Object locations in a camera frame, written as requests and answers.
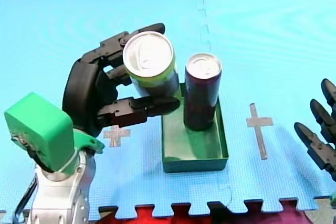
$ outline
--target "cable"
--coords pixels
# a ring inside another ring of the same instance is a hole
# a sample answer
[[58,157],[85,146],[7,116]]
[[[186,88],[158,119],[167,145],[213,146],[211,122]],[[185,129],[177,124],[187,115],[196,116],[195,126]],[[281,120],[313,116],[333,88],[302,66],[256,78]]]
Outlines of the cable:
[[36,176],[34,176],[33,180],[30,182],[30,185],[23,195],[22,199],[20,200],[19,204],[15,208],[15,211],[13,213],[12,221],[13,224],[20,224],[21,222],[19,221],[20,215],[22,214],[25,206],[27,205],[29,199],[31,198],[33,192],[35,191],[37,187],[37,179]]

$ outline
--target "interlocking foam tile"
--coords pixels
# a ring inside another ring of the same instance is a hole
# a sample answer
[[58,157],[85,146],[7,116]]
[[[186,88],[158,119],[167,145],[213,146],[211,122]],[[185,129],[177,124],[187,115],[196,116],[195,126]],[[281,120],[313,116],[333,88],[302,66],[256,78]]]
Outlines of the interlocking foam tile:
[[[324,101],[319,84],[332,76],[336,41],[332,0],[3,0],[0,2],[2,54],[1,111],[30,91],[60,106],[73,62],[118,32],[164,22],[184,80],[187,58],[211,51],[223,62],[220,101],[230,158],[221,172],[166,174],[161,163],[160,119],[129,127],[121,147],[96,155],[90,191],[90,219],[98,207],[118,206],[118,218],[136,216],[134,206],[155,205],[154,216],[172,215],[171,204],[191,203],[190,214],[208,214],[220,201],[244,212],[244,200],[263,200],[263,211],[281,211],[279,199],[297,198],[313,209],[314,197],[336,190],[296,137],[293,123],[318,131],[309,101]],[[136,95],[132,86],[120,97]],[[268,159],[260,159],[249,104],[263,127]],[[9,140],[0,117],[0,209],[11,213],[33,175],[33,163]]]
[[[72,64],[99,42],[122,31],[163,22],[178,57],[178,70],[199,51],[205,18],[202,0],[1,0],[0,86],[3,113],[27,93],[35,91],[61,106]],[[120,88],[120,97],[137,96],[134,87]],[[227,202],[226,181],[218,173],[163,173],[160,119],[130,127],[121,147],[97,155],[97,172],[91,186],[90,219],[98,207],[119,207],[120,218],[135,217],[134,205],[155,204],[154,214],[171,215],[173,202],[192,202],[191,213],[206,214],[208,199]],[[10,222],[12,212],[33,176],[33,162],[10,142],[0,116],[0,210]]]
[[[244,200],[263,200],[262,211],[281,211],[280,199],[298,199],[300,210],[315,209],[314,197],[329,196],[336,183],[320,171],[293,124],[316,133],[312,98],[329,108],[323,78],[336,82],[334,0],[204,0],[212,53],[223,63],[220,103],[228,141],[227,178],[233,212]],[[262,161],[249,104],[271,117],[262,127],[268,159]]]

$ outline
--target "red floor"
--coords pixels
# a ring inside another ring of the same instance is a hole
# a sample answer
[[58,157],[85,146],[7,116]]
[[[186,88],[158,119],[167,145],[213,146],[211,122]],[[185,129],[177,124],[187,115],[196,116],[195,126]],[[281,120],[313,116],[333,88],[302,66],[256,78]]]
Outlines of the red floor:
[[311,224],[304,212],[296,211],[296,202],[282,202],[284,211],[274,214],[260,212],[261,203],[248,203],[248,213],[235,215],[227,210],[212,211],[212,216],[190,217],[189,206],[174,206],[174,216],[153,218],[153,207],[137,208],[138,217],[130,220],[117,220],[114,215],[101,219],[98,224]]

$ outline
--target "green tray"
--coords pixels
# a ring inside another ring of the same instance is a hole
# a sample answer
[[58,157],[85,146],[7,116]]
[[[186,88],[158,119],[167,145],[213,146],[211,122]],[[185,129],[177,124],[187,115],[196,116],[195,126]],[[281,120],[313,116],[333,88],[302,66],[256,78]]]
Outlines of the green tray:
[[213,125],[205,131],[192,131],[183,123],[184,89],[182,83],[181,106],[162,116],[163,169],[166,173],[222,170],[228,151],[220,103],[217,101]]

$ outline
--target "aluminum can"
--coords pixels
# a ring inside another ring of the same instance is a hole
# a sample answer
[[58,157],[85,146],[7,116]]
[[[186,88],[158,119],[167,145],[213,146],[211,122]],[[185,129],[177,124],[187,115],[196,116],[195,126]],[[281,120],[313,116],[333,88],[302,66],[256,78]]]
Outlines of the aluminum can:
[[202,131],[213,122],[222,64],[211,54],[196,54],[185,67],[183,121],[191,130]]
[[140,96],[178,97],[175,53],[171,42],[155,31],[133,36],[123,50],[123,62]]

